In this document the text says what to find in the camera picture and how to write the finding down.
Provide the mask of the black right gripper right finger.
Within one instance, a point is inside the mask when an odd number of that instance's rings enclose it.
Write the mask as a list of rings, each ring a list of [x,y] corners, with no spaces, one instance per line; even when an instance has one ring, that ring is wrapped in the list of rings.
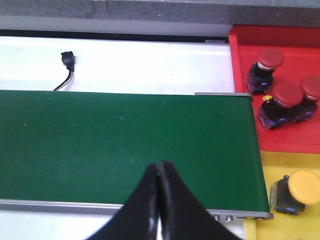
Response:
[[[192,194],[175,165],[159,165],[159,212],[164,240],[238,240]]]

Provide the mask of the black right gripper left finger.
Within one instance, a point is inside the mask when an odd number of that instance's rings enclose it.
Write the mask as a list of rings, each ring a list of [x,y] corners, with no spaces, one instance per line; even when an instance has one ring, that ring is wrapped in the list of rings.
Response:
[[[157,164],[146,166],[137,187],[120,210],[89,240],[155,240],[158,230]]]

